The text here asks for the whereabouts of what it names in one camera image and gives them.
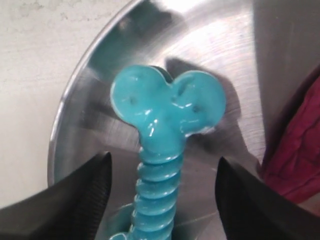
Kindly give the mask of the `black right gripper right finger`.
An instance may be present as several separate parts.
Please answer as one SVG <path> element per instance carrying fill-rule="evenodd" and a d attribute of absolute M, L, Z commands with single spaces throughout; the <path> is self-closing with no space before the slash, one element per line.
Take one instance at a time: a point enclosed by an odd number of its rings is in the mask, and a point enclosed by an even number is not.
<path fill-rule="evenodd" d="M 318 240 L 320 218 L 272 191 L 244 167 L 221 157 L 215 200 L 228 240 Z"/>

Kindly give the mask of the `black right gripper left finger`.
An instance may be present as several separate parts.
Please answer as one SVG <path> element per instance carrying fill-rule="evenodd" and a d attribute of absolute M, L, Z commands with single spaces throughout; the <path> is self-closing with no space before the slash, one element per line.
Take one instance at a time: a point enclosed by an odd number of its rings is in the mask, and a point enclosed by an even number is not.
<path fill-rule="evenodd" d="M 112 156 L 95 155 L 46 190 L 0 210 L 2 240 L 93 240 L 112 186 Z"/>

